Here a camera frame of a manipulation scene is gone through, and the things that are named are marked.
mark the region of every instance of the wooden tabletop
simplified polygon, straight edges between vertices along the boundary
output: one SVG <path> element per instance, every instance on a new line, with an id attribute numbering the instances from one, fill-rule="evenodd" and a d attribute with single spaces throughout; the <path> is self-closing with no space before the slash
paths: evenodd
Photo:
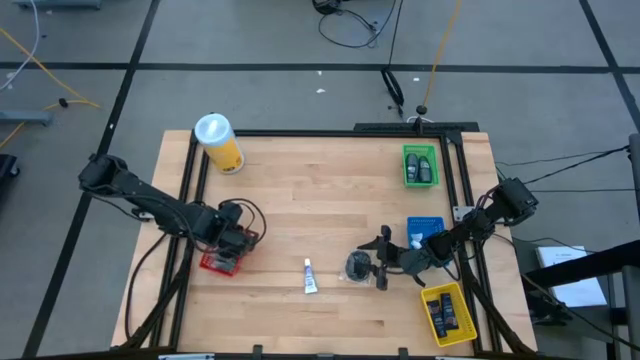
<path id="1" fill-rule="evenodd" d="M 158 156 L 153 185 L 173 196 L 178 195 L 189 135 L 189 131 L 165 132 Z M 493 156 L 487 134 L 464 133 L 463 138 L 477 199 L 497 183 Z M 245 167 L 235 175 L 221 175 L 211 166 L 204 200 L 213 205 L 228 198 L 248 198 L 266 214 L 269 231 L 231 278 L 200 268 L 201 254 L 196 253 L 180 351 L 246 353 L 254 344 L 262 344 L 265 353 L 393 355 L 399 347 L 407 347 L 411 355 L 473 354 L 470 342 L 445 348 L 436 345 L 421 304 L 421 288 L 410 277 L 390 277 L 386 292 L 339 280 L 348 254 L 371 241 L 383 224 L 393 230 L 392 241 L 402 246 L 407 246 L 408 216 L 441 216 L 447 228 L 452 226 L 438 140 L 246 137 L 239 141 Z M 405 188 L 405 143 L 436 145 L 440 185 Z M 450 149 L 463 203 L 455 150 Z M 190 196 L 195 192 L 201 150 L 198 154 Z M 510 236 L 504 228 L 499 233 Z M 155 224 L 142 225 L 132 269 L 160 235 Z M 147 259 L 138 275 L 132 330 L 155 304 L 166 248 L 167 242 Z M 512 246 L 494 237 L 484 252 L 494 303 L 524 343 L 536 348 Z M 304 294 L 305 258 L 311 259 L 317 294 Z M 435 268 L 420 277 L 428 287 L 452 281 L 444 270 Z M 484 312 L 478 303 L 476 308 L 482 342 L 488 349 Z M 114 345 L 125 340 L 123 309 Z M 162 343 L 166 344 L 173 305 L 165 316 Z"/>

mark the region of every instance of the green basket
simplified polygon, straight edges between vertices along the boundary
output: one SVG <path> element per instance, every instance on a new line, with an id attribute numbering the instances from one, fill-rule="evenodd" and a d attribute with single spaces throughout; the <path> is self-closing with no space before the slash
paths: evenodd
<path id="1" fill-rule="evenodd" d="M 430 183 L 407 181 L 407 155 L 414 153 L 420 158 L 426 156 L 431 166 L 431 174 L 433 181 Z M 438 185 L 440 179 L 438 177 L 438 163 L 436 162 L 436 148 L 433 145 L 405 144 L 402 145 L 402 171 L 404 173 L 404 185 L 407 187 L 429 187 Z"/>

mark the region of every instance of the yellow tray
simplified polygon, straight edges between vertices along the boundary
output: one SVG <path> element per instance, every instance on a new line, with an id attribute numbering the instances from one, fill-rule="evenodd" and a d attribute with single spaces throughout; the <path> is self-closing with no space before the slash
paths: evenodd
<path id="1" fill-rule="evenodd" d="M 440 294 L 442 293 L 451 294 L 453 311 L 456 314 L 456 319 L 458 319 L 458 329 L 447 330 L 447 336 L 439 338 L 436 335 L 436 329 L 433 325 L 433 321 L 431 320 L 429 309 L 427 308 L 427 301 L 440 301 Z M 422 306 L 427 314 L 427 319 L 429 319 L 429 325 L 431 325 L 431 332 L 433 333 L 433 337 L 436 339 L 436 343 L 439 347 L 459 344 L 478 337 L 478 333 L 476 332 L 475 326 L 473 326 L 471 315 L 469 315 L 469 309 L 467 308 L 467 304 L 464 302 L 464 297 L 462 296 L 458 283 L 449 283 L 424 289 L 420 292 L 420 296 L 422 297 Z"/>

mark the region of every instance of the gray floor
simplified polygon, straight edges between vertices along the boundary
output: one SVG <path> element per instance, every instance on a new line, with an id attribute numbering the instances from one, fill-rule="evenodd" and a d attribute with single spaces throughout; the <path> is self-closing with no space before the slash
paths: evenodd
<path id="1" fill-rule="evenodd" d="M 104 0 L 102 10 L 41 11 L 37 57 L 50 62 L 128 62 L 150 0 Z M 453 1 L 405 0 L 393 61 L 432 63 Z M 590 0 L 621 66 L 640 66 L 635 0 Z M 391 0 L 349 7 L 382 22 Z M 377 47 L 345 49 L 322 39 L 319 15 L 299 0 L 162 0 L 142 55 L 145 63 L 384 63 L 395 13 Z M 360 41 L 349 19 L 327 20 L 331 35 Z M 30 47 L 32 14 L 0 3 L 0 26 Z M 0 62 L 21 61 L 0 37 Z M 606 66 L 577 0 L 465 0 L 443 63 L 453 65 Z M 0 70 L 0 78 L 9 69 Z M 124 71 L 55 71 L 102 105 L 55 110 L 50 127 L 30 126 L 2 149 L 20 157 L 22 174 L 0 212 L 0 358 L 18 357 L 49 283 L 80 192 L 76 176 L 96 150 Z M 397 73 L 412 109 L 429 74 Z M 640 96 L 640 75 L 625 76 Z M 318 89 L 326 92 L 317 93 Z M 0 108 L 38 110 L 71 98 L 40 70 L 25 71 L 0 95 Z M 477 121 L 505 162 L 619 147 L 635 131 L 610 74 L 438 73 L 429 118 Z M 356 122 L 399 121 L 376 71 L 138 71 L 110 152 L 150 180 L 162 132 L 188 129 L 202 115 L 227 115 L 235 128 L 350 129 Z M 12 130 L 0 125 L 0 138 Z M 570 162 L 504 168 L 530 179 Z M 535 189 L 632 187 L 628 160 L 612 155 Z M 638 238 L 632 193 L 539 194 L 522 238 L 553 236 L 602 250 Z M 124 291 L 138 225 L 92 204 L 40 354 L 106 349 Z M 616 286 L 618 297 L 622 296 Z M 600 342 L 536 328 L 541 350 L 602 358 Z"/>

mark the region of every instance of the blue container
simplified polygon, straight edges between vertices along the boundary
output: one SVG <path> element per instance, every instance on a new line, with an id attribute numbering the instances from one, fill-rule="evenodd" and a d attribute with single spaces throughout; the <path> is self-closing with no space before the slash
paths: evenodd
<path id="1" fill-rule="evenodd" d="M 407 241 L 411 245 L 411 234 L 422 233 L 422 238 L 429 237 L 444 230 L 444 220 L 439 216 L 410 216 L 407 218 Z"/>

